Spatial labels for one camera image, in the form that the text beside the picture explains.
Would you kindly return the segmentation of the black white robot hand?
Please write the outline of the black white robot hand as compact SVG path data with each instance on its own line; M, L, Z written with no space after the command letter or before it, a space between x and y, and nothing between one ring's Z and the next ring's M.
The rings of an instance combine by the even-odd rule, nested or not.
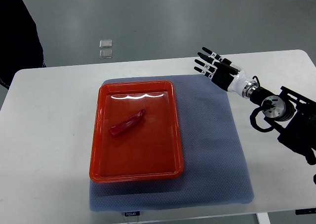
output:
M209 78L219 88L228 92L235 92L243 98L250 98L252 91L259 87L256 80L247 77L245 71L230 60L209 50L202 48L198 52L199 59L195 59L194 69Z

